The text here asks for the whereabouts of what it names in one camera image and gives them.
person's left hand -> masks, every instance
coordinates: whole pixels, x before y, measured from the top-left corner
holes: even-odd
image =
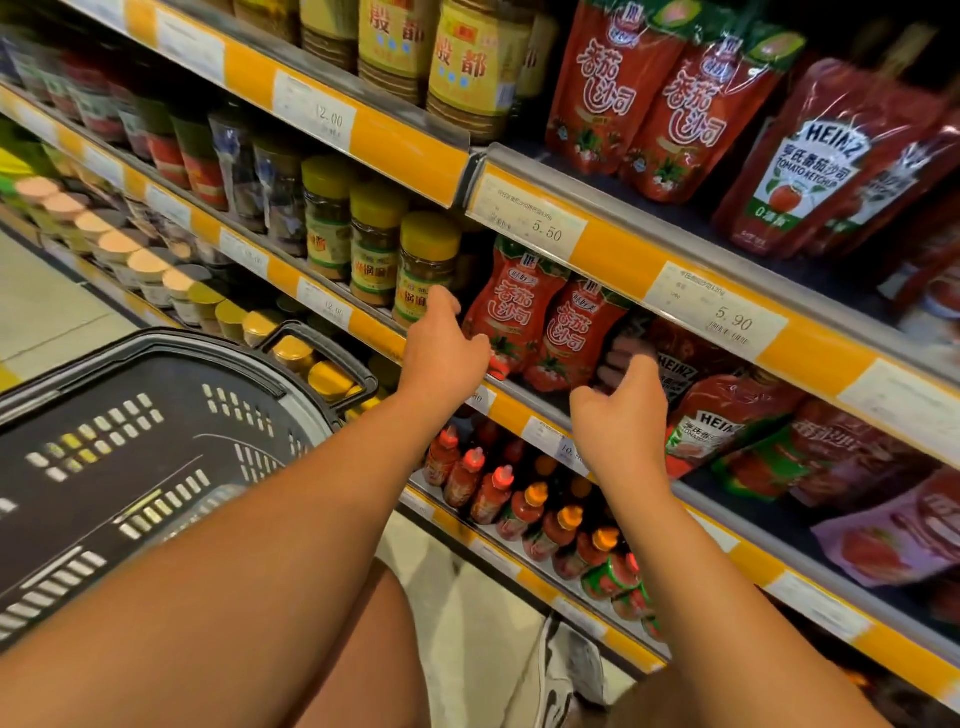
[[[437,401],[450,414],[480,386],[493,355],[486,334],[467,340],[458,313],[452,293],[441,285],[430,288],[426,315],[407,334],[399,387],[419,401]]]

price tag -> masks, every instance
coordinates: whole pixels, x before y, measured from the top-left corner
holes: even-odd
[[[227,228],[220,228],[220,250],[234,263],[240,263],[256,276],[269,280],[267,269],[270,267],[270,256],[246,240],[241,240]]]
[[[178,200],[155,184],[147,185],[147,207],[177,223],[184,230],[193,230],[193,215],[190,205]]]
[[[673,263],[666,263],[643,303],[728,352],[754,361],[787,320]]]
[[[469,215],[517,242],[570,260],[587,220],[520,189],[491,173],[480,179]]]
[[[575,473],[584,477],[589,473],[589,468],[581,460],[580,453],[577,452],[577,446],[573,444],[573,440],[540,418],[531,417],[527,420],[522,437],[535,448],[557,458]]]
[[[869,619],[839,599],[790,571],[764,587],[764,591],[846,642],[852,642],[873,626]]]
[[[334,326],[350,331],[350,316],[353,315],[353,309],[324,291],[319,285],[300,278],[297,284],[297,300],[311,311],[319,313]]]
[[[126,0],[67,0],[80,12],[85,12],[115,31],[127,33]]]
[[[433,514],[437,512],[436,508],[434,508],[432,505],[422,500],[421,498],[415,496],[406,488],[404,488],[403,493],[400,494],[400,502],[403,503],[408,508],[410,508],[411,510],[419,513],[428,521],[433,521]]]
[[[60,135],[56,122],[44,113],[40,113],[27,102],[17,104],[17,116],[20,123],[51,146],[60,148]]]
[[[837,399],[960,468],[960,400],[940,387],[877,359]]]
[[[700,518],[700,516],[692,511],[687,511],[687,513],[693,517],[694,521],[699,523],[704,528],[704,530],[709,534],[710,538],[713,539],[717,545],[723,549],[724,553],[730,553],[735,548],[740,546],[740,540],[734,536],[731,536],[723,528],[718,528],[707,519]]]
[[[484,415],[490,414],[490,408],[493,406],[493,403],[496,401],[496,392],[493,389],[481,384],[477,387],[477,391],[473,393],[473,396],[467,400],[473,409],[477,412],[480,412]]]
[[[357,109],[328,93],[277,71],[274,116],[349,154]]]
[[[511,579],[516,579],[519,576],[521,571],[520,564],[508,559],[494,546],[491,546],[479,536],[470,542],[470,550],[497,571],[506,574]]]
[[[575,607],[569,602],[564,596],[557,596],[550,603],[557,612],[560,612],[564,618],[580,627],[584,632],[589,634],[595,640],[602,640],[604,635],[607,634],[607,625],[597,619],[594,619],[586,612],[583,612],[578,607]]]
[[[84,167],[93,174],[104,178],[117,189],[127,188],[127,180],[124,177],[123,165],[120,164],[120,161],[108,157],[88,142],[84,142]]]
[[[223,40],[160,9],[156,11],[156,49],[214,84],[226,85]]]

leg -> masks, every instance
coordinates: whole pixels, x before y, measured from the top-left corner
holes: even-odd
[[[353,612],[292,728],[428,728],[430,704],[410,603],[374,560]]]
[[[697,728],[703,725],[672,667],[648,675],[613,704],[606,728]]]

hand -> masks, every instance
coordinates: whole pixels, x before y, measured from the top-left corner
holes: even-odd
[[[573,441],[597,476],[601,488],[622,483],[617,473],[663,473],[654,478],[669,487],[663,442],[666,435],[666,395],[653,347],[644,343],[612,395],[578,387],[570,395]]]
[[[460,303],[441,285],[430,288],[426,315],[410,327],[399,391],[456,411],[483,381],[493,352],[486,334],[469,341],[460,331]]]

person's right hand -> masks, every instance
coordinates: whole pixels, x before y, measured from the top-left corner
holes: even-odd
[[[663,454],[666,395],[656,352],[646,347],[633,357],[612,395],[589,387],[578,387],[570,395],[573,441],[601,488],[622,480],[612,477],[615,473],[637,465],[663,472],[662,482],[669,483]]]

